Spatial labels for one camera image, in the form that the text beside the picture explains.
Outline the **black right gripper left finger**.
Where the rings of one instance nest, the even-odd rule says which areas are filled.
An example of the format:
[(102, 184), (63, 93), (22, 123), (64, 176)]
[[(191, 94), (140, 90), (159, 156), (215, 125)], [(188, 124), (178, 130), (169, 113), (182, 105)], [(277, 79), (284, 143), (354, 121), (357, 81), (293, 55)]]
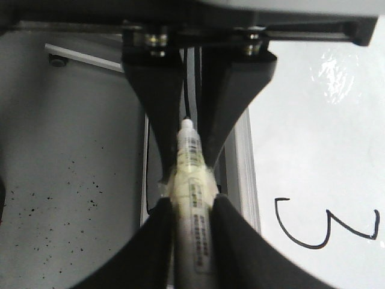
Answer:
[(107, 263), (74, 288), (166, 288), (173, 209), (161, 198), (135, 235)]

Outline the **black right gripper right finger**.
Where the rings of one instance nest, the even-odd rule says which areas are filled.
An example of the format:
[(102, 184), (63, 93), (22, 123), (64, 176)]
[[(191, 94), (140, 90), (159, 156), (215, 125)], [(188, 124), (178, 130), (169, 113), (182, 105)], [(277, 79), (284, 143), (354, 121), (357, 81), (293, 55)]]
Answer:
[(270, 246), (224, 194), (210, 215), (220, 288), (330, 288)]

